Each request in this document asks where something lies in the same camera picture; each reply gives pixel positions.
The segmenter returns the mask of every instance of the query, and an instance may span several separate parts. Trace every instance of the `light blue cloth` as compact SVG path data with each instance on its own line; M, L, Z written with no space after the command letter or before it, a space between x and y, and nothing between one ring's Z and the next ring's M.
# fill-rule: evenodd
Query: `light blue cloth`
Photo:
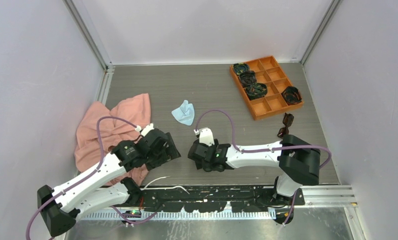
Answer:
M187 126L191 126L193 124L194 107L193 104L188 103L187 100L184 100L183 104L179 108L173 110L171 113L180 123Z

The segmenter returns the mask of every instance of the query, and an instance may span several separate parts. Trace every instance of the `black sunglasses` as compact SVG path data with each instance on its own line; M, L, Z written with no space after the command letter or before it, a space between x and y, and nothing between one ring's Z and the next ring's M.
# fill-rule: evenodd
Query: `black sunglasses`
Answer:
M285 127L280 128L280 130L278 131L277 136L279 138L282 139L284 137L284 135L289 134L289 127L291 127L293 120L294 120L294 116L292 114L289 114L289 113L284 114L283 124Z

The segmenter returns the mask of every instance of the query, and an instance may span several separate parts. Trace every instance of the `pink cloth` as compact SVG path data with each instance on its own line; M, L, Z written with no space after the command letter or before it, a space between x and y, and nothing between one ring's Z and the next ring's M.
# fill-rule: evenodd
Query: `pink cloth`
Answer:
M99 142L97 141L96 124L103 116L120 117L140 125L144 128L150 123L151 110L149 94L144 93L132 98L122 100L116 107L109 111L101 102L95 101L87 110L84 118L77 128L77 147L75 149L75 165L83 172L100 160ZM134 140L139 133L134 128L116 119L104 119L100 122L100 135L102 137L105 154L110 152L122 140ZM114 185L124 177L133 178L140 185L148 173L146 165L135 168L119 176L106 185Z

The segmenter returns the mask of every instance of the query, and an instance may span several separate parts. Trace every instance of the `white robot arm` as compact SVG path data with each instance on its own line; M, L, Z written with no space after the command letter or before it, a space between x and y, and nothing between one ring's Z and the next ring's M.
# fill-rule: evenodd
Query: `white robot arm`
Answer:
M291 198L301 186L319 184L318 149L271 151L283 146L309 145L293 135L269 144L235 147L219 144L207 127L195 130L195 134L199 139L190 148L188 158L196 162L197 169L222 172L246 166L281 168L284 173L276 179L275 198Z
M39 208L55 197L40 212L52 237L68 231L77 220L89 213L113 205L134 204L140 198L140 188L131 178L126 177L114 186L99 189L105 183L133 168L146 165L151 170L181 156L171 134L154 128L152 123L140 134L142 138L137 143L131 140L121 141L104 157L99 169L97 163L64 184L54 188L44 185L37 191ZM90 178L78 183L71 190L64 191L92 172L95 174Z

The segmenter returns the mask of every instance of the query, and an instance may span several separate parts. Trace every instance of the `orange tray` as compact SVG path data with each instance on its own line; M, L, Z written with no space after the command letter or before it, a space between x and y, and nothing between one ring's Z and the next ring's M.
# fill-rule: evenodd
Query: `orange tray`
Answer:
M249 100L245 89L241 86L240 80L230 66L230 73L234 83L240 91L247 108L254 120L264 119L273 115L289 112L301 108L304 101L295 105L287 105L281 93L288 86L293 86L283 69L273 56L263 57L252 61L244 62L251 71L255 71L258 83L263 83L268 88L268 93L261 98Z

